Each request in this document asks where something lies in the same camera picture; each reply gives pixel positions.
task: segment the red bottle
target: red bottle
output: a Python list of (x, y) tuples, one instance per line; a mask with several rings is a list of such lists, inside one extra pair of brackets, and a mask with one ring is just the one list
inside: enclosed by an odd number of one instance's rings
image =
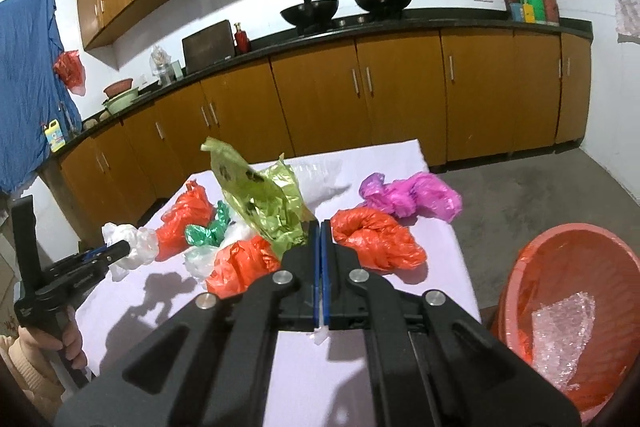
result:
[(238, 45), (238, 51), (240, 53), (248, 53), (251, 51), (251, 41), (249, 37), (246, 36), (246, 32), (240, 29), (240, 23), (237, 22), (234, 24), (236, 27), (236, 34), (234, 37), (236, 38), (236, 44)]

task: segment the concrete floor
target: concrete floor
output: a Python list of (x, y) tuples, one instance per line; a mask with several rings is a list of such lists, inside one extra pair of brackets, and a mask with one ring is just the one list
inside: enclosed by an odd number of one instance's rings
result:
[(640, 206), (580, 149), (440, 176), (463, 198), (453, 228), (481, 309), (498, 303), (520, 248), (556, 225), (592, 223), (640, 253)]

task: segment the white table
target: white table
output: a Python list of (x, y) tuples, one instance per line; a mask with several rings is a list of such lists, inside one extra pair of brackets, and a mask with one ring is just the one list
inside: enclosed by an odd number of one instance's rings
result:
[[(351, 184), (346, 192), (318, 207), (316, 217), (319, 220), (329, 219), (338, 210), (359, 204), (362, 201), (358, 195), (360, 182), (372, 172), (384, 173), (386, 181), (390, 182), (426, 169), (416, 140), (288, 161), (310, 162), (315, 158), (340, 159), (342, 170), (338, 185)], [(206, 188), (207, 197), (213, 204), (222, 198), (212, 172), (194, 174), (190, 179)], [(160, 226), (162, 213), (185, 190), (183, 186), (147, 226), (153, 229)], [(427, 252), (427, 272), (417, 269), (386, 277), (395, 288), (416, 295), (428, 289), (441, 289), (479, 320), (476, 297), (452, 227), (439, 219), (419, 217), (410, 230)], [(91, 370), (98, 375), (101, 366), (108, 367), (202, 291), (185, 269), (182, 255), (164, 263), (142, 266), (121, 282), (113, 282), (108, 275), (78, 310), (78, 323)], [(324, 343), (316, 346), (306, 333), (281, 331), (273, 360), (264, 425), (375, 425), (362, 332), (332, 331)]]

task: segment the screw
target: screw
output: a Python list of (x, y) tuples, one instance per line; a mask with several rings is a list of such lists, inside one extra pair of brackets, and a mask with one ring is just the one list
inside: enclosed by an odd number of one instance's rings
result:
[(196, 297), (196, 306), (201, 310), (213, 308), (218, 302), (218, 298), (213, 293), (201, 293)]
[(286, 284), (293, 280), (293, 274), (288, 270), (279, 270), (273, 274), (273, 282), (276, 284)]
[(366, 282), (369, 279), (369, 272), (362, 268), (356, 268), (349, 272), (349, 279), (353, 282)]
[(431, 306), (442, 306), (447, 300), (447, 296), (440, 290), (430, 290), (427, 295), (424, 296), (424, 300)]

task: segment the person's hand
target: person's hand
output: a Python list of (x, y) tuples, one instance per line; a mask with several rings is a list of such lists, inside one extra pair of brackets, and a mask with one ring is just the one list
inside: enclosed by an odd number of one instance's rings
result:
[(42, 367), (43, 363), (46, 363), (41, 350), (59, 351), (63, 347), (65, 347), (66, 359), (72, 361), (71, 366), (74, 369), (82, 369), (86, 366), (87, 359), (82, 351), (82, 334), (76, 322), (76, 312), (71, 307), (68, 307), (66, 311), (69, 324), (62, 332), (62, 341), (38, 328), (18, 329), (22, 351), (33, 367), (38, 369)]

